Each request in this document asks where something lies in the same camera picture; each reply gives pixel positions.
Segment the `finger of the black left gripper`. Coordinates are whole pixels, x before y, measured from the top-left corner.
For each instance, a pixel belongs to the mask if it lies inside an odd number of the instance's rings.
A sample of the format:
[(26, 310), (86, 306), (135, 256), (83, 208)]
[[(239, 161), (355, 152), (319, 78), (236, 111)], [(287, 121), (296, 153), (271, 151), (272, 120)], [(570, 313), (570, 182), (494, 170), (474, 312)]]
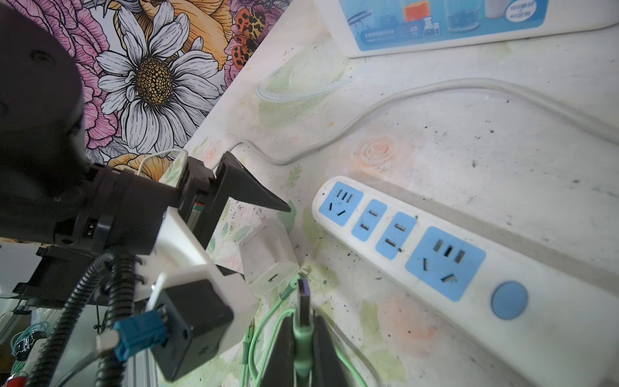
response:
[(290, 212), (291, 207), (262, 185), (231, 153), (226, 152), (216, 171), (215, 200), (225, 204), (229, 198), (275, 211)]

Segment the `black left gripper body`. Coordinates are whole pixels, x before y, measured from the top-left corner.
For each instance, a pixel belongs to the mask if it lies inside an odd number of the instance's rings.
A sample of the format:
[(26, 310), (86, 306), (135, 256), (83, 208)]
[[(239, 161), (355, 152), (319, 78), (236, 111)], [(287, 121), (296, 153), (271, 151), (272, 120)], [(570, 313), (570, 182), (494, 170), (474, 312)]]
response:
[(207, 245), (227, 203), (227, 166), (190, 159), (171, 187), (90, 164), (68, 177), (11, 170), (11, 237), (40, 247), (11, 266), (11, 294), (29, 306), (61, 307), (104, 251), (148, 255), (169, 208)]

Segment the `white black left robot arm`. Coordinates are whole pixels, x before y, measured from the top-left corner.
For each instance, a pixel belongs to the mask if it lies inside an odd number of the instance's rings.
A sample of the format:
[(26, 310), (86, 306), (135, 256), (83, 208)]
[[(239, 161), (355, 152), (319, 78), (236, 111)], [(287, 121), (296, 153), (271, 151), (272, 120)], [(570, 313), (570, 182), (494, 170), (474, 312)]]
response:
[(212, 171), (190, 159), (169, 186), (85, 158), (82, 81), (69, 53), (11, 6), (1, 8), (1, 235), (98, 256), (146, 256), (167, 209), (207, 245), (229, 198), (290, 207), (230, 153)]

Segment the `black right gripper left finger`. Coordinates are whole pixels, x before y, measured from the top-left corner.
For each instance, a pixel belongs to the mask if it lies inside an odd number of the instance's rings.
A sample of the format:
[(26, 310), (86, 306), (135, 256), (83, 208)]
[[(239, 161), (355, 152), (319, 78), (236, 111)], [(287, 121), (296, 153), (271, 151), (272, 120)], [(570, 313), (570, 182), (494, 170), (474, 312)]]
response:
[(289, 387), (295, 385), (295, 338), (293, 316), (283, 317), (277, 328), (272, 349), (269, 352), (260, 387)]

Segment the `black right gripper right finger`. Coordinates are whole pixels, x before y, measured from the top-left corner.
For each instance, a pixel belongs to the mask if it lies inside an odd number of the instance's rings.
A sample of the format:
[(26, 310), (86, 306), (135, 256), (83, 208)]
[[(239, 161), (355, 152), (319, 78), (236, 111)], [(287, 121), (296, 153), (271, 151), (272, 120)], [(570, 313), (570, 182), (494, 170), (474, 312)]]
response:
[(327, 321), (324, 317), (317, 314), (314, 316), (312, 360), (312, 387), (348, 386), (348, 379), (336, 353), (336, 347), (331, 339)]

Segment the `white USB charger adapter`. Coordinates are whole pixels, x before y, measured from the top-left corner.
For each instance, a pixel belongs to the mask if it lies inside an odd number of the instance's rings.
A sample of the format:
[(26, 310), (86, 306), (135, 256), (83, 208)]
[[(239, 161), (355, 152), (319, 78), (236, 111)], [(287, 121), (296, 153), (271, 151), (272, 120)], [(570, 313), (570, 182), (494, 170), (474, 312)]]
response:
[(289, 234), (278, 219), (263, 219), (240, 241), (239, 249), (245, 281), (256, 295), (271, 292), (299, 269)]

